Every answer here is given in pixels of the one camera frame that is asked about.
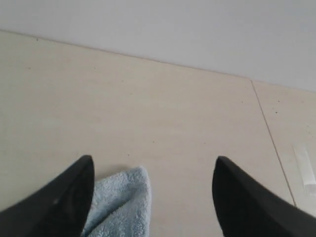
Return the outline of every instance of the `beige tile floor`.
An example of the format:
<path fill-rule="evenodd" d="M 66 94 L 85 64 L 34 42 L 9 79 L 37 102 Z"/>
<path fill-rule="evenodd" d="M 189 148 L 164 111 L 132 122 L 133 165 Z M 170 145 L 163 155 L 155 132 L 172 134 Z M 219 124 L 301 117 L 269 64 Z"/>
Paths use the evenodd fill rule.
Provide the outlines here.
<path fill-rule="evenodd" d="M 273 141 L 280 152 L 292 142 L 289 129 L 302 133 L 304 122 L 313 124 L 314 95 L 255 83 L 262 113 L 252 83 L 0 32 L 0 209 L 82 154 L 93 155 L 97 177 L 147 168 L 153 237 L 222 236 L 211 196 L 218 155 L 293 203 Z M 288 102 L 278 102 L 275 114 L 278 96 Z M 291 109 L 311 115 L 298 119 Z M 304 209 L 305 200 L 316 205 L 302 194 L 295 166 L 283 164 L 293 161 L 279 156 L 295 202 Z"/>

